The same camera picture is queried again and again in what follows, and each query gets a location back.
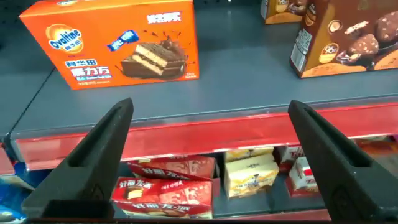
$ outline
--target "ovaltine logo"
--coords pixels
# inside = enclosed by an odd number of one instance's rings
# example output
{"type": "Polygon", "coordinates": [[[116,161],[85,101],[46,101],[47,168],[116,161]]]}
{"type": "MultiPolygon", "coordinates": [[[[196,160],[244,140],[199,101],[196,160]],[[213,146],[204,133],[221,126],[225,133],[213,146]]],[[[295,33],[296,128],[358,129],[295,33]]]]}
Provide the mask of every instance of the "ovaltine logo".
{"type": "Polygon", "coordinates": [[[53,24],[45,30],[51,47],[75,54],[83,49],[81,32],[64,24],[53,24]]]}

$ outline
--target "snack box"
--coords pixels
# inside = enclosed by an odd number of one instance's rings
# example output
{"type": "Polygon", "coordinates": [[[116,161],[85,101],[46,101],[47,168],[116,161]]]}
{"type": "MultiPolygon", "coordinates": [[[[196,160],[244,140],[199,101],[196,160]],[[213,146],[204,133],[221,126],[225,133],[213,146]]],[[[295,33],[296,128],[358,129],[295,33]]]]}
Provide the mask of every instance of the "snack box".
{"type": "Polygon", "coordinates": [[[295,160],[300,156],[304,156],[301,146],[278,146],[274,151],[274,157],[279,164],[281,172],[288,172],[295,160]]]}
{"type": "Polygon", "coordinates": [[[245,197],[272,186],[279,172],[271,154],[227,162],[224,187],[228,198],[245,197]]]}
{"type": "Polygon", "coordinates": [[[308,0],[262,0],[261,15],[266,24],[300,22],[308,0]]]}
{"type": "Polygon", "coordinates": [[[73,90],[199,78],[192,0],[48,0],[20,18],[73,90]]]}
{"type": "Polygon", "coordinates": [[[220,170],[216,159],[206,156],[175,156],[127,162],[131,172],[147,178],[212,181],[213,196],[220,194],[220,170]]]}
{"type": "Polygon", "coordinates": [[[398,143],[393,141],[372,141],[368,139],[355,139],[354,141],[372,157],[398,154],[398,143]]]}
{"type": "Polygon", "coordinates": [[[299,77],[398,67],[398,1],[310,0],[290,64],[299,77]]]}
{"type": "Polygon", "coordinates": [[[129,216],[213,217],[210,181],[119,177],[111,200],[129,216]]]}
{"type": "Polygon", "coordinates": [[[14,175],[0,176],[1,182],[34,190],[51,173],[51,170],[27,171],[24,162],[14,164],[14,175]]]}
{"type": "Polygon", "coordinates": [[[315,178],[306,157],[299,157],[296,159],[289,172],[289,177],[292,181],[293,190],[318,192],[318,185],[315,182],[315,178]]]}
{"type": "Polygon", "coordinates": [[[0,223],[22,223],[26,215],[22,212],[22,202],[30,191],[12,184],[0,184],[0,223]]]}
{"type": "Polygon", "coordinates": [[[241,149],[235,149],[226,151],[224,153],[225,162],[233,162],[240,159],[245,159],[254,156],[261,156],[264,154],[272,154],[274,147],[242,147],[241,149]]]}

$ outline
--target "yellow box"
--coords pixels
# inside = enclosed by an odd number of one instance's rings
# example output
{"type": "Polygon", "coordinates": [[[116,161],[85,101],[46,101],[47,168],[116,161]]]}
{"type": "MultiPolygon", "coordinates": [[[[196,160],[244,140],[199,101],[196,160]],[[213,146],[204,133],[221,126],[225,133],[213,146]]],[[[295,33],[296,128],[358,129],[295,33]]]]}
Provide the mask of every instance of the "yellow box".
{"type": "Polygon", "coordinates": [[[264,154],[272,154],[274,147],[257,147],[250,146],[242,149],[225,152],[225,162],[232,162],[240,159],[245,159],[254,156],[261,156],[264,154]]]}
{"type": "Polygon", "coordinates": [[[255,194],[271,186],[279,172],[274,156],[265,154],[225,164],[225,190],[228,198],[255,194]]]}

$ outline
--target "product label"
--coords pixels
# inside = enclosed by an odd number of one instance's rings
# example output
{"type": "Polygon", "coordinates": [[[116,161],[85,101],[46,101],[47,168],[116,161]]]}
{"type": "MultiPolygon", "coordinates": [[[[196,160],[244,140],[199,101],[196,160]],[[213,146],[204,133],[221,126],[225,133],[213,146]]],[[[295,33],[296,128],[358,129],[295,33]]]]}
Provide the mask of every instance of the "product label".
{"type": "Polygon", "coordinates": [[[134,32],[134,30],[127,30],[125,31],[120,37],[118,37],[112,44],[108,44],[107,47],[114,52],[123,46],[123,44],[134,43],[139,40],[138,35],[134,32]]]}
{"type": "Polygon", "coordinates": [[[73,29],[64,24],[53,24],[45,30],[51,47],[75,54],[83,49],[82,34],[78,29],[73,29]]]}

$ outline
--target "orange box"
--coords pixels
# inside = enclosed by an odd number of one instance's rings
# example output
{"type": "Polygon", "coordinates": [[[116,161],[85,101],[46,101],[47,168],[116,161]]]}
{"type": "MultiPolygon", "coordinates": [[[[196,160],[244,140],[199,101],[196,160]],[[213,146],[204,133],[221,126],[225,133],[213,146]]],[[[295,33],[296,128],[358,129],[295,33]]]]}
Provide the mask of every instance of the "orange box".
{"type": "Polygon", "coordinates": [[[192,0],[39,1],[20,18],[74,90],[199,78],[192,0]]]}

